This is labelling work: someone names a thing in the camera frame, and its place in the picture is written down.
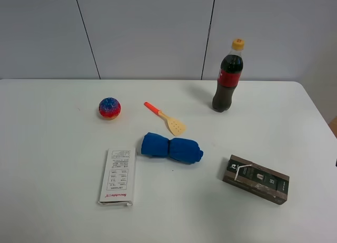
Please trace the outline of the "cola bottle yellow cap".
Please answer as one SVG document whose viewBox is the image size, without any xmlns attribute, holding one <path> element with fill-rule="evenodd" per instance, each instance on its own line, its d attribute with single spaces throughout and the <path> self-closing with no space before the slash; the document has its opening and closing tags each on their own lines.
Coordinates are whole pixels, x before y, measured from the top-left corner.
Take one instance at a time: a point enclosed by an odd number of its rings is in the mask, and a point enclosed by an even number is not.
<svg viewBox="0 0 337 243">
<path fill-rule="evenodd" d="M 217 88 L 212 100 L 212 108 L 217 112 L 224 112 L 231 107 L 232 96 L 243 70 L 244 45 L 243 39 L 234 39 L 229 54 L 221 62 Z"/>
</svg>

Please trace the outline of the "blue towel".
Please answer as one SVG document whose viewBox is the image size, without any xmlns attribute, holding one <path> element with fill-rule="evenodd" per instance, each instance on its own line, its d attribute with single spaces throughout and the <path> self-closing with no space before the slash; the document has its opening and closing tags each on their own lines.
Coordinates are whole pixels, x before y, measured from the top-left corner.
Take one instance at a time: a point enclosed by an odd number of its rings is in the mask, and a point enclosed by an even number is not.
<svg viewBox="0 0 337 243">
<path fill-rule="evenodd" d="M 159 134 L 149 132 L 143 138 L 141 154 L 150 157 L 171 158 L 185 164 L 194 164 L 200 162 L 204 152 L 196 141 L 183 138 L 170 140 Z"/>
</svg>

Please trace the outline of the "red blue toy donut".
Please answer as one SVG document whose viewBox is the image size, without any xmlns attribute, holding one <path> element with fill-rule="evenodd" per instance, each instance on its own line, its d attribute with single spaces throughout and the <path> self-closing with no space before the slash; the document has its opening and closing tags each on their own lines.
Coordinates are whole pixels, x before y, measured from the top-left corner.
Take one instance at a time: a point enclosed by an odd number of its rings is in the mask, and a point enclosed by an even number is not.
<svg viewBox="0 0 337 243">
<path fill-rule="evenodd" d="M 98 106 L 98 111 L 102 118 L 113 120 L 119 116 L 121 105 L 115 98 L 104 98 Z"/>
</svg>

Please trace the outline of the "dark brown carton box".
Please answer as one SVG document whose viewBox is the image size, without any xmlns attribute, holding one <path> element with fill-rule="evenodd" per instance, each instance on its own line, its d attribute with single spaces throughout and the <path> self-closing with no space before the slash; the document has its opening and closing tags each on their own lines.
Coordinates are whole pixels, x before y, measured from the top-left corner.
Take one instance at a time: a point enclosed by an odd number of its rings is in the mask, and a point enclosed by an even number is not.
<svg viewBox="0 0 337 243">
<path fill-rule="evenodd" d="M 290 177 L 258 165 L 252 161 L 231 155 L 223 181 L 277 205 L 288 199 Z"/>
</svg>

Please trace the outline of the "white printed carton box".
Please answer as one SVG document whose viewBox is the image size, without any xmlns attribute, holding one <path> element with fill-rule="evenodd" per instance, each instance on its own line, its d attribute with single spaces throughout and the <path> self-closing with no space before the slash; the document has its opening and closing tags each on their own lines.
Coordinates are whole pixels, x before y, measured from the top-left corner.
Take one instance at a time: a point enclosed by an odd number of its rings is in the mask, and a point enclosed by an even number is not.
<svg viewBox="0 0 337 243">
<path fill-rule="evenodd" d="M 109 149 L 98 203 L 132 205 L 134 199 L 136 149 Z"/>
</svg>

